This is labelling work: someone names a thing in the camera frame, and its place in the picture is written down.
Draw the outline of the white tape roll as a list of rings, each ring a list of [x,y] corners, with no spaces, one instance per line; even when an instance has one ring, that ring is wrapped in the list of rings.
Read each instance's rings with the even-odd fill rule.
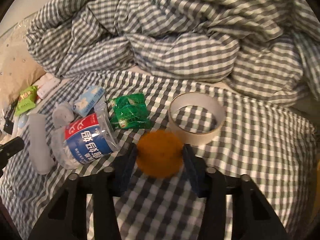
[[[171,132],[181,142],[202,146],[220,134],[226,120],[226,110],[216,98],[190,92],[180,94],[171,101],[168,119]]]

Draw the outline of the beige pillow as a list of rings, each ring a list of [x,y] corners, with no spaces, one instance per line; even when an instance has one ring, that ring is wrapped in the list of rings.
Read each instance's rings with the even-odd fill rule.
[[[20,92],[46,72],[29,54],[23,37],[7,37],[1,43],[1,109],[15,101]]]

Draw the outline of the green tissue packet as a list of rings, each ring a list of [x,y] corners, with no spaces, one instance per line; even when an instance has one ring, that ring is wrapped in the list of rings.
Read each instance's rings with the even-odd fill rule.
[[[37,86],[29,86],[25,90],[20,92],[18,98],[18,103],[15,110],[15,116],[20,116],[21,114],[36,107],[37,98]]]

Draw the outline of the grey checked duvet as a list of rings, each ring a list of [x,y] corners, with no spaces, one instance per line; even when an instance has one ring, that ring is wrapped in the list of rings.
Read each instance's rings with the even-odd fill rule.
[[[306,0],[52,0],[26,42],[57,77],[138,65],[279,105],[319,99],[319,20]]]

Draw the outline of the green snack wrapper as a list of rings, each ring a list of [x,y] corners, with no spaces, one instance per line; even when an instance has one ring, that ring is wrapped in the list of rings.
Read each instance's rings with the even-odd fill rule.
[[[114,115],[110,123],[114,129],[150,128],[149,111],[144,94],[136,93],[119,96],[109,100]]]

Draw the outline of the grey checked bed sheet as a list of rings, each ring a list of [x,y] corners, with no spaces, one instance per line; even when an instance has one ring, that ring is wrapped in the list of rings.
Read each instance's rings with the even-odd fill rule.
[[[294,239],[308,199],[308,177],[316,164],[312,123],[288,108],[234,94],[190,80],[164,79],[129,71],[80,74],[62,85],[39,112],[47,115],[47,141],[54,129],[51,112],[56,102],[77,99],[98,85],[106,98],[143,93],[154,129],[168,125],[170,101],[179,94],[200,92],[215,97],[226,109],[221,133],[210,144],[195,147],[208,166],[228,176],[249,174]],[[13,156],[1,178],[1,198],[20,236],[27,239],[55,191],[72,172],[57,165],[45,176],[34,171],[25,148]],[[180,171],[171,179],[148,178],[135,170],[129,190],[116,198],[122,239],[197,239],[204,199],[198,199]]]

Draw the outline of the white rectangular case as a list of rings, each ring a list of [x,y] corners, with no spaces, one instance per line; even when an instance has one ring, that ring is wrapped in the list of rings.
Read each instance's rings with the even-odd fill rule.
[[[37,96],[40,99],[44,99],[60,82],[61,80],[52,74],[45,74],[39,79]]]

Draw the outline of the blue floral tissue pack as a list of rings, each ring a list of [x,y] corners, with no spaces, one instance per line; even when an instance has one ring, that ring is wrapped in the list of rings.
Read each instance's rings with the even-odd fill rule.
[[[85,117],[100,98],[105,94],[105,90],[100,86],[88,87],[79,97],[73,102],[73,111]]]

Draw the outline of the orange fruit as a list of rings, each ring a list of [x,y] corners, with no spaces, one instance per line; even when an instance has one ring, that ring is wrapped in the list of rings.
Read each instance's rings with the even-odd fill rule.
[[[169,178],[183,165],[183,143],[162,129],[145,133],[137,142],[137,166],[147,176]]]

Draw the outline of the clear plastic water bottle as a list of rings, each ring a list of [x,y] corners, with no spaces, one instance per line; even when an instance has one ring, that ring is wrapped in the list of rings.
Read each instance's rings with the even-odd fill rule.
[[[65,169],[76,169],[120,150],[108,118],[107,106],[53,132],[51,149],[56,161]]]

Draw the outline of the light blue earbud case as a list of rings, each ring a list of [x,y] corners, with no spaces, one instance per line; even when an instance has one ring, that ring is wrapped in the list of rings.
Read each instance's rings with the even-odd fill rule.
[[[28,115],[22,114],[18,120],[18,132],[23,131],[25,129],[27,123],[28,123]]]

